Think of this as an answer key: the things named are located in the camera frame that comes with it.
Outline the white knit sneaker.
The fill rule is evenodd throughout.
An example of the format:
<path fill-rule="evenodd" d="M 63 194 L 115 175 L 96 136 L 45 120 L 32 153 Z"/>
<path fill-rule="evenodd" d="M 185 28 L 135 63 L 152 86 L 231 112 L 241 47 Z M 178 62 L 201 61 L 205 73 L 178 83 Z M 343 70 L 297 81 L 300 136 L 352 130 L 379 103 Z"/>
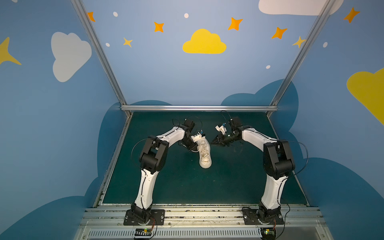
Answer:
<path fill-rule="evenodd" d="M 203 169 L 208 169 L 212 165 L 210 144 L 205 137 L 202 137 L 197 143 L 200 156 L 199 164 Z"/>

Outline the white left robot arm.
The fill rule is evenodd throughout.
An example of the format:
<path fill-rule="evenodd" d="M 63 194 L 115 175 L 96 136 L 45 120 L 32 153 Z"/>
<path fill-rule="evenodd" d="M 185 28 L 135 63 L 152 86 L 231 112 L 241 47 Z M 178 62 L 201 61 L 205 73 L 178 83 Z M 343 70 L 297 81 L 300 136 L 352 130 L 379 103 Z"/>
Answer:
<path fill-rule="evenodd" d="M 141 181 L 138 195 L 131 205 L 130 213 L 139 224 L 147 224 L 151 218 L 153 191 L 159 172 L 166 163 L 169 148 L 178 142 L 188 150 L 196 150 L 197 144 L 191 136 L 195 123 L 185 120 L 183 124 L 173 126 L 164 134 L 149 136 L 140 154 Z"/>

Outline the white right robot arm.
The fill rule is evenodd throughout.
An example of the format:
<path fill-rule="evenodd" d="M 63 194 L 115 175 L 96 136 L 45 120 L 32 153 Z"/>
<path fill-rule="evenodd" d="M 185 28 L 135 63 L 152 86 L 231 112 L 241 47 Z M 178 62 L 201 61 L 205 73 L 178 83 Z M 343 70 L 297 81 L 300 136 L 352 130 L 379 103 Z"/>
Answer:
<path fill-rule="evenodd" d="M 257 218 L 263 225 L 281 223 L 281 195 L 290 173 L 296 167 L 289 141 L 278 140 L 251 126 L 244 126 L 238 117 L 215 126 L 215 129 L 219 133 L 211 142 L 212 145 L 224 147 L 243 140 L 263 152 L 263 168 L 267 180 Z"/>

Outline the left green circuit board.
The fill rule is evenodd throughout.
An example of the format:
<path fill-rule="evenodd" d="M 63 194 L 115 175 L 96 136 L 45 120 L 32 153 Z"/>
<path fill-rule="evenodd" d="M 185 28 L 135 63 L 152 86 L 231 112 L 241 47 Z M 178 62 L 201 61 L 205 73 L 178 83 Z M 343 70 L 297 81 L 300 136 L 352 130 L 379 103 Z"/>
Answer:
<path fill-rule="evenodd" d="M 136 228 L 134 230 L 134 239 L 150 239 L 153 235 L 153 231 L 149 228 Z"/>

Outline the green circuit board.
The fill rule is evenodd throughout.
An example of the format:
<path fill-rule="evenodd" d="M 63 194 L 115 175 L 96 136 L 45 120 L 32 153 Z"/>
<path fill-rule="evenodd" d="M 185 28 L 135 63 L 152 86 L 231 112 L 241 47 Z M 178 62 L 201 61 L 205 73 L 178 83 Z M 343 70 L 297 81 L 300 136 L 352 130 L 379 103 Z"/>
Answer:
<path fill-rule="evenodd" d="M 134 239 L 150 239 L 153 235 L 153 231 L 149 228 L 136 228 L 134 230 Z"/>
<path fill-rule="evenodd" d="M 277 232 L 275 229 L 261 228 L 261 240 L 275 240 Z"/>

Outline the right green circuit board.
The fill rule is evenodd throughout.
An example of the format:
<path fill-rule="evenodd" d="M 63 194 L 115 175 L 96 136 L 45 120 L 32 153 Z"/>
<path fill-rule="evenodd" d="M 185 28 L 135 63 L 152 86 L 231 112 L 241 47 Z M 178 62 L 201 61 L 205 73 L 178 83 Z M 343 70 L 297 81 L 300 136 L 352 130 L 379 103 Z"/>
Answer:
<path fill-rule="evenodd" d="M 275 229 L 261 228 L 261 240 L 275 240 L 277 232 Z"/>

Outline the rear horizontal aluminium frame bar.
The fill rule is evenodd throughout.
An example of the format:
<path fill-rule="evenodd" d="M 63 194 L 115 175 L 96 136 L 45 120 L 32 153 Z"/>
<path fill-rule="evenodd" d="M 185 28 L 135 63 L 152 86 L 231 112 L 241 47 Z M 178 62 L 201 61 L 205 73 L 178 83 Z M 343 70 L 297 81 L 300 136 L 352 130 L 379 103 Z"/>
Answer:
<path fill-rule="evenodd" d="M 171 106 L 171 105 L 122 105 L 123 111 L 147 112 L 276 112 L 277 106 Z"/>

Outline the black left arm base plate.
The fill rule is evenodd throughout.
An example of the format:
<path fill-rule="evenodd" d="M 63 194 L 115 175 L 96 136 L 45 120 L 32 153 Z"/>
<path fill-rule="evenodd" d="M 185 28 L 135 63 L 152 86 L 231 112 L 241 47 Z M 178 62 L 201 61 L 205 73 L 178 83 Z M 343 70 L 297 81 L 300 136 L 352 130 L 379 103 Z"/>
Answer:
<path fill-rule="evenodd" d="M 123 225 L 124 226 L 162 226 L 165 220 L 165 210 L 139 210 L 137 213 L 133 210 L 126 212 Z"/>

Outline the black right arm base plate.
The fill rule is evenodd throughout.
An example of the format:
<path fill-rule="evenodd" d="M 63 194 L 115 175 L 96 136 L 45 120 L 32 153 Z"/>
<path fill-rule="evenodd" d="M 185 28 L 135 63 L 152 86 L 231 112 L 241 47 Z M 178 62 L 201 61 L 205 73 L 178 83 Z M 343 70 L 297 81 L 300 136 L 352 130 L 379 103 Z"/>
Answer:
<path fill-rule="evenodd" d="M 268 210 L 243 207 L 242 213 L 245 225 L 284 225 L 285 223 L 280 208 Z"/>

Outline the left side aluminium table rail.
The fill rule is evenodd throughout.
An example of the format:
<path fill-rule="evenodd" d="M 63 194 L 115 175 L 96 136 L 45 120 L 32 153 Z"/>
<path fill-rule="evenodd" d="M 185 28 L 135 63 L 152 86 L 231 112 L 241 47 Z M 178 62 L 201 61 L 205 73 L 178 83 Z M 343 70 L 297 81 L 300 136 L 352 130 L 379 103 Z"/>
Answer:
<path fill-rule="evenodd" d="M 112 159 L 110 161 L 108 169 L 107 169 L 107 171 L 106 171 L 106 173 L 104 175 L 103 181 L 101 183 L 101 186 L 99 188 L 98 194 L 97 194 L 97 196 L 95 198 L 95 201 L 93 203 L 92 208 L 97 208 L 97 207 L 99 207 L 100 205 L 103 204 L 105 194 L 106 194 L 106 192 L 108 190 L 108 186 L 110 184 L 111 177 L 113 175 L 115 166 L 116 166 L 117 161 L 118 161 L 119 154 L 121 152 L 121 149 L 122 149 L 122 146 L 124 144 L 124 140 L 125 140 L 128 128 L 129 128 L 131 120 L 132 120 L 132 116 L 133 116 L 133 114 L 128 115 L 128 117 L 126 119 L 126 122 L 125 122 L 124 127 L 123 127 L 122 132 L 121 132 L 121 135 L 119 137 L 119 141 L 117 142 L 116 148 L 114 150 L 114 154 L 112 156 Z"/>

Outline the front aluminium rail platform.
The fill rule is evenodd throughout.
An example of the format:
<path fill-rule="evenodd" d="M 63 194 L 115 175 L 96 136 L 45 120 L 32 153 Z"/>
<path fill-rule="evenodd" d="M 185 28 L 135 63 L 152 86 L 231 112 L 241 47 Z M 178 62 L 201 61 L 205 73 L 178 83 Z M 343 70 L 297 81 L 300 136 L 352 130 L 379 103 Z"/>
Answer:
<path fill-rule="evenodd" d="M 124 226 L 128 205 L 86 209 L 76 240 L 134 240 L 136 228 L 153 231 L 146 240 L 261 240 L 261 228 L 275 229 L 276 240 L 331 240 L 317 207 L 283 206 L 284 225 L 245 225 L 242 208 L 257 205 L 154 205 L 165 210 L 162 226 Z"/>

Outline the left rear aluminium frame post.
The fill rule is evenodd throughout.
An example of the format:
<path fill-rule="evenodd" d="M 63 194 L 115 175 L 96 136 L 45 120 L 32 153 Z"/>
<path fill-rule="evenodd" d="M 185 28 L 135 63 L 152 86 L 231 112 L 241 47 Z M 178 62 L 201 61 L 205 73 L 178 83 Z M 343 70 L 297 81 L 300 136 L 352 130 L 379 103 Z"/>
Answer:
<path fill-rule="evenodd" d="M 86 12 L 86 8 L 84 6 L 83 1 L 80 0 L 71 0 L 71 3 L 74 6 L 74 9 L 92 43 L 92 46 L 101 62 L 101 65 L 110 81 L 110 84 L 121 104 L 121 108 L 123 105 L 126 105 L 126 99 L 124 97 L 124 94 L 122 92 L 122 89 L 118 83 L 118 80 L 112 70 L 112 67 L 107 59 L 107 56 L 103 50 L 103 46 L 99 41 L 99 38 L 96 34 L 96 31 L 93 27 L 92 21 L 90 20 L 88 13 Z"/>

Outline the aluminium frame post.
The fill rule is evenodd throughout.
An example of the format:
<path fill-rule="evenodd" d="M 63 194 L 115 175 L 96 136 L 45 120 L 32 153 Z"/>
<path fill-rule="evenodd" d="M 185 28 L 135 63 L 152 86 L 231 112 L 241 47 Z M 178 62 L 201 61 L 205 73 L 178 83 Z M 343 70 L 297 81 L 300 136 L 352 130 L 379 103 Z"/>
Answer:
<path fill-rule="evenodd" d="M 310 29 L 306 41 L 304 42 L 304 45 L 300 48 L 292 66 L 290 67 L 287 75 L 285 76 L 284 80 L 282 81 L 280 87 L 278 88 L 275 96 L 273 97 L 271 103 L 270 103 L 270 110 L 267 111 L 267 117 L 270 118 L 273 114 L 273 112 L 276 112 L 278 110 L 278 104 L 281 101 L 282 97 L 284 96 L 285 92 L 287 91 L 289 85 L 291 84 L 294 76 L 298 72 L 300 66 L 304 62 L 305 57 L 309 53 L 312 45 L 316 41 L 318 35 L 320 34 L 322 28 L 326 24 L 328 18 L 331 15 L 331 11 L 333 6 L 336 4 L 336 0 L 327 0 L 321 9 L 318 17 L 316 18 L 312 28 Z"/>
<path fill-rule="evenodd" d="M 74 6 L 74 9 L 92 43 L 92 46 L 101 62 L 101 65 L 110 81 L 110 84 L 121 104 L 121 108 L 123 105 L 126 105 L 126 99 L 124 97 L 124 94 L 122 92 L 122 89 L 118 83 L 118 80 L 112 70 L 112 67 L 107 59 L 107 56 L 103 50 L 103 46 L 99 41 L 99 38 L 96 34 L 96 31 L 93 27 L 92 21 L 90 20 L 88 13 L 86 12 L 86 8 L 84 6 L 83 1 L 80 0 L 71 0 L 71 3 Z"/>

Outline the right rear aluminium frame post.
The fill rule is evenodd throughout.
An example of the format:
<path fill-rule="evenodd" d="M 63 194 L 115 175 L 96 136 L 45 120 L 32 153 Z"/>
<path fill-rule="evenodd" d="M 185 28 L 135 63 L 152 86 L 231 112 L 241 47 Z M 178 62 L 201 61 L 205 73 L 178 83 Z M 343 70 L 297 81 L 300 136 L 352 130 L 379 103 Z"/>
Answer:
<path fill-rule="evenodd" d="M 284 96 L 285 92 L 287 91 L 289 85 L 291 84 L 294 76 L 298 72 L 300 66 L 304 62 L 305 57 L 309 53 L 312 45 L 316 41 L 318 35 L 320 34 L 322 28 L 326 24 L 328 18 L 331 15 L 331 11 L 333 6 L 336 4 L 336 0 L 327 0 L 321 9 L 318 17 L 316 18 L 312 28 L 310 29 L 306 41 L 304 42 L 304 45 L 300 48 L 292 66 L 290 67 L 287 75 L 285 76 L 284 80 L 282 81 L 280 87 L 278 88 L 275 96 L 273 97 L 271 103 L 270 103 L 270 110 L 267 111 L 267 117 L 270 118 L 273 114 L 273 112 L 276 112 L 278 110 L 278 104 L 281 101 L 282 97 Z"/>

